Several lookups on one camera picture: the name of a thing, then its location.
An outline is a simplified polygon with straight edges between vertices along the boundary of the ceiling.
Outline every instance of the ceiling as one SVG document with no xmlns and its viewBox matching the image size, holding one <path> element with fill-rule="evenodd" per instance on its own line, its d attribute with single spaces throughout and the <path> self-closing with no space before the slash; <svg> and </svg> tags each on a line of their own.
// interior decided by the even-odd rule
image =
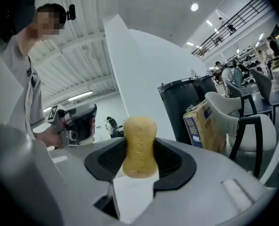
<svg viewBox="0 0 279 226">
<path fill-rule="evenodd" d="M 76 19 L 59 35 L 38 42 L 31 50 L 33 67 L 42 81 L 43 107 L 56 105 L 92 90 L 88 97 L 117 90 L 103 28 L 103 0 L 35 0 L 36 7 L 75 5 Z"/>
<path fill-rule="evenodd" d="M 36 0 L 39 7 L 75 5 L 76 19 L 59 35 L 38 42 L 30 52 L 42 81 L 43 107 L 92 90 L 82 100 L 118 91 L 107 49 L 103 19 L 119 13 L 132 29 L 148 32 L 183 47 L 189 37 L 222 0 Z M 197 12 L 190 10 L 198 3 Z"/>
<path fill-rule="evenodd" d="M 193 46 L 185 45 L 185 48 L 191 52 L 196 49 L 196 46 L 200 46 L 205 40 L 207 40 L 215 31 L 214 28 L 219 29 L 221 27 L 221 21 L 219 17 L 225 18 L 225 21 L 233 17 L 238 11 L 240 11 L 251 0 L 222 0 L 218 7 L 214 8 L 212 13 L 199 25 L 188 42 L 193 43 Z M 209 20 L 213 26 L 211 27 L 206 23 Z"/>
<path fill-rule="evenodd" d="M 127 27 L 159 36 L 183 47 L 223 0 L 119 0 L 118 13 Z M 197 3 L 196 12 L 190 6 Z"/>
</svg>

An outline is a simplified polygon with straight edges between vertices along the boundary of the white paper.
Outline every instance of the white paper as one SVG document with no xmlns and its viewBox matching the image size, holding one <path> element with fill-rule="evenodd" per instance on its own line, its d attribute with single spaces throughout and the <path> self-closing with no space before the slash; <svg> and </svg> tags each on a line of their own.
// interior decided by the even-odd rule
<svg viewBox="0 0 279 226">
<path fill-rule="evenodd" d="M 193 140 L 199 141 L 199 137 L 193 136 Z"/>
<path fill-rule="evenodd" d="M 159 180 L 159 172 L 149 178 L 130 178 L 121 166 L 113 180 L 120 221 L 133 223 L 153 201 L 153 185 Z"/>
</svg>

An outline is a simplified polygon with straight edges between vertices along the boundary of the cardboard box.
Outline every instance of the cardboard box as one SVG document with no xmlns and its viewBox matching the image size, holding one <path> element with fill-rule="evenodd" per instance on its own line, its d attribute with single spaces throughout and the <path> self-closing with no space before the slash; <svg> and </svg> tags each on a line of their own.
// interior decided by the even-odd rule
<svg viewBox="0 0 279 226">
<path fill-rule="evenodd" d="M 183 115 L 193 146 L 220 153 L 226 145 L 226 135 L 218 131 L 212 110 L 204 100 Z"/>
</svg>

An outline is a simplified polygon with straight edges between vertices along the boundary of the black holder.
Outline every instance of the black holder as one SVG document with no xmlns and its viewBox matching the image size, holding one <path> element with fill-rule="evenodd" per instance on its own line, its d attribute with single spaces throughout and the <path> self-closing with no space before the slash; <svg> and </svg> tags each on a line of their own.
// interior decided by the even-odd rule
<svg viewBox="0 0 279 226">
<path fill-rule="evenodd" d="M 125 157 L 126 142 L 123 137 L 89 154 L 84 164 L 97 180 L 112 182 Z M 159 180 L 153 186 L 154 194 L 181 188 L 196 172 L 197 165 L 190 154 L 158 138 L 154 141 L 154 158 L 159 171 Z"/>
</svg>

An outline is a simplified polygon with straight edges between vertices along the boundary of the man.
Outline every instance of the man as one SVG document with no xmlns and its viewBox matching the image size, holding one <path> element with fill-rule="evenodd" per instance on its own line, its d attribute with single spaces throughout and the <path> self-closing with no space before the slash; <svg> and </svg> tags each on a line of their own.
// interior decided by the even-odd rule
<svg viewBox="0 0 279 226">
<path fill-rule="evenodd" d="M 221 21 L 221 26 L 223 26 L 225 24 L 225 20 L 222 17 L 220 17 L 219 20 Z M 225 26 L 230 30 L 231 33 L 234 33 L 236 31 L 234 26 L 231 24 L 226 23 Z"/>
<path fill-rule="evenodd" d="M 277 43 L 271 37 L 268 37 L 267 41 L 270 43 L 270 48 L 272 49 L 274 56 L 279 56 L 279 47 Z"/>
<path fill-rule="evenodd" d="M 46 147 L 61 146 L 58 132 L 50 126 L 42 133 L 32 130 L 45 122 L 41 102 L 41 81 L 31 69 L 28 54 L 36 42 L 48 38 L 63 28 L 66 12 L 58 4 L 39 7 L 30 25 L 13 36 L 1 51 L 2 59 L 23 88 L 23 92 L 11 114 L 9 125 L 26 132 L 32 139 L 43 141 Z M 61 126 L 65 127 L 62 118 Z"/>
<path fill-rule="evenodd" d="M 216 67 L 220 68 L 221 67 L 221 63 L 219 61 L 216 61 L 215 63 Z"/>
</svg>

